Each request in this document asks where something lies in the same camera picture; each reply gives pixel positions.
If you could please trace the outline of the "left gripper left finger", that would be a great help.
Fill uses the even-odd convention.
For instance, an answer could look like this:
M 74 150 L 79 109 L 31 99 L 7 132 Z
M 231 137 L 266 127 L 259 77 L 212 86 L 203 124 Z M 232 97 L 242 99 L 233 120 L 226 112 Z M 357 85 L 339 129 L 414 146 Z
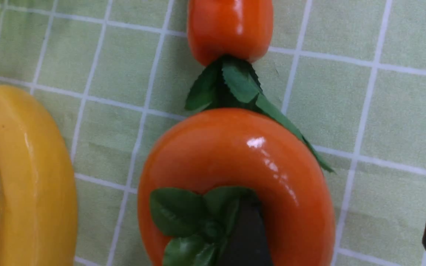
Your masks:
M 261 203 L 254 196 L 242 197 L 235 226 L 218 266 L 272 266 Z

